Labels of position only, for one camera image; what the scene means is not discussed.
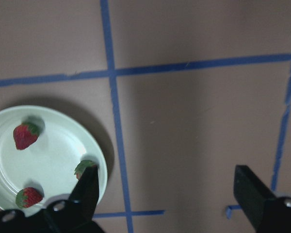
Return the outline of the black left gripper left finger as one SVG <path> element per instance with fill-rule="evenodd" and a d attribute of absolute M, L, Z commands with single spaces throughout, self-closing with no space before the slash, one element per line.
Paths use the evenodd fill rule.
<path fill-rule="evenodd" d="M 68 200 L 80 207 L 84 218 L 93 218 L 98 203 L 97 165 L 85 169 Z"/>

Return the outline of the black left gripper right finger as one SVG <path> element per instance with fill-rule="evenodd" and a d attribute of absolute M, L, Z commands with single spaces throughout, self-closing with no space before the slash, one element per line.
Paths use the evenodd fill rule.
<path fill-rule="evenodd" d="M 276 199 L 274 193 L 247 165 L 235 166 L 233 194 L 253 226 L 262 223 L 265 203 Z"/>

